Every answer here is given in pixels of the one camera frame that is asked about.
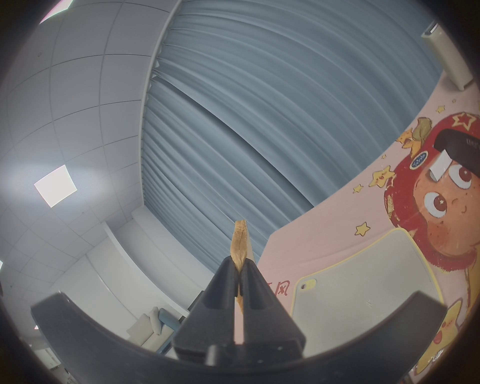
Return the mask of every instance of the ceiling light panel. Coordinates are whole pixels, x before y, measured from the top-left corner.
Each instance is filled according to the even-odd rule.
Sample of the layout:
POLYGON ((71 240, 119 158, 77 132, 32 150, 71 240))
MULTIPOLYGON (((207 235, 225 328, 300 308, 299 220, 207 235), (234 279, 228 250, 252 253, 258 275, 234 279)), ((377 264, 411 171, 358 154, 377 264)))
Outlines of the ceiling light panel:
POLYGON ((34 185, 50 208, 77 190, 65 165, 50 172, 34 185))

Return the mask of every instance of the sofa cushion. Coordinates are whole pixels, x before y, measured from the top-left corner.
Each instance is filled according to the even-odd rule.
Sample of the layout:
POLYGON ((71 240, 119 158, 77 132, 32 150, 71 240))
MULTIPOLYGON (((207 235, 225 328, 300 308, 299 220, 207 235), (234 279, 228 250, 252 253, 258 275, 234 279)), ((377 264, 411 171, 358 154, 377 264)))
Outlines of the sofa cushion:
POLYGON ((165 308, 160 308, 158 311, 158 319, 165 325, 168 325, 173 330, 177 331, 180 328, 179 321, 168 312, 165 308))
POLYGON ((153 309, 148 314, 148 317, 150 317, 150 324, 152 325, 153 333, 156 333, 157 335, 161 334, 162 323, 158 319, 158 308, 153 307, 153 309))
POLYGON ((135 324, 127 329, 127 333, 130 335, 131 342, 141 346, 153 333, 150 318, 142 313, 135 324))
POLYGON ((164 325, 162 327, 162 334, 157 335, 156 333, 153 333, 148 338, 148 340, 144 342, 144 344, 142 345, 142 348, 145 348, 152 352, 157 352, 160 349, 160 347, 167 341, 167 339, 170 337, 172 333, 173 333, 173 329, 164 325))

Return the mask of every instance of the cartoon boy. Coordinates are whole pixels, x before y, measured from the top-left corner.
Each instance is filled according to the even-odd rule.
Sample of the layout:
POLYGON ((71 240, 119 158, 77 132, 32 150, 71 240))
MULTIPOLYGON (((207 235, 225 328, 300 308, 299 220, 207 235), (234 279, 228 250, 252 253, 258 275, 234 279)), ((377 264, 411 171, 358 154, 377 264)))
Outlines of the cartoon boy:
POLYGON ((435 125, 420 152, 396 167, 384 203, 392 224, 409 232, 431 264, 465 270, 470 310, 480 292, 480 179, 455 161, 438 182, 432 179, 430 167, 440 155, 433 143, 447 128, 480 138, 480 117, 462 112, 435 125))

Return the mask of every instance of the blue cushion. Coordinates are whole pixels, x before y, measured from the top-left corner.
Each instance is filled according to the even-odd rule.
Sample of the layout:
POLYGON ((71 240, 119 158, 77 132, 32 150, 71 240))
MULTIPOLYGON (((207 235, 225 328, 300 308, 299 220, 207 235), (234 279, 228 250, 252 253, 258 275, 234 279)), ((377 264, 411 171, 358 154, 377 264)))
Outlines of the blue cushion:
POLYGON ((165 324, 166 326, 170 327, 173 329, 173 331, 178 331, 180 328, 180 323, 179 321, 173 316, 171 313, 169 313, 167 310, 164 308, 160 308, 158 310, 158 319, 165 324))

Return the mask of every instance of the white wall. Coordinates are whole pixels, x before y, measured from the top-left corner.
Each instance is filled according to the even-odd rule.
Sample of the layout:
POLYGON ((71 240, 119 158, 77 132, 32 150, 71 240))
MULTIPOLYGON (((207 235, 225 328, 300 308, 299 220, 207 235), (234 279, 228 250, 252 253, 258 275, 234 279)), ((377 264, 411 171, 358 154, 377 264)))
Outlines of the white wall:
POLYGON ((153 307, 181 316, 154 283, 128 265, 110 238, 69 268, 51 291, 64 292, 92 319, 124 338, 136 319, 153 307))
POLYGON ((158 287, 141 271, 132 269, 109 238, 93 248, 87 257, 110 291, 136 318, 149 313, 153 307, 165 308, 180 318, 165 302, 158 287))
POLYGON ((213 273, 187 251, 146 206, 135 209, 132 216, 149 239, 178 269, 202 289, 206 288, 213 273))
POLYGON ((213 274, 163 227, 145 206, 115 232, 142 272, 166 295, 188 308, 213 274))
POLYGON ((137 320, 108 289, 86 256, 70 267, 51 290, 64 292, 88 316, 120 337, 128 338, 127 329, 137 320))

